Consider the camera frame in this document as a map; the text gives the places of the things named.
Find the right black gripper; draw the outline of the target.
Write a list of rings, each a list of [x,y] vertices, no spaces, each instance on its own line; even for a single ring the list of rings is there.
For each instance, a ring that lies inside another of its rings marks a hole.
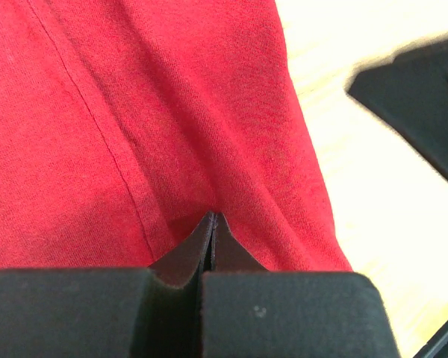
[[[448,38],[362,69],[347,93],[402,136],[448,181]]]

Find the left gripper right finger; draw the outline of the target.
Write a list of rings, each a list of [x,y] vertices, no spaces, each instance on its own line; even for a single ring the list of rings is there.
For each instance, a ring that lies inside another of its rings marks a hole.
[[[345,271],[271,272],[216,215],[202,281],[204,357],[397,357],[378,289]]]

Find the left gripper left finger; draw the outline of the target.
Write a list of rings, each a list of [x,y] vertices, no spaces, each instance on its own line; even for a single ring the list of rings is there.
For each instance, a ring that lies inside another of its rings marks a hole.
[[[213,230],[147,268],[0,270],[0,357],[196,357]]]

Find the red t shirt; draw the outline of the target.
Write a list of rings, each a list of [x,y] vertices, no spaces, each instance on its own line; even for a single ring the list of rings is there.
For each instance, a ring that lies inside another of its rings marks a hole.
[[[148,266],[209,211],[348,271],[274,1],[0,1],[0,269]]]

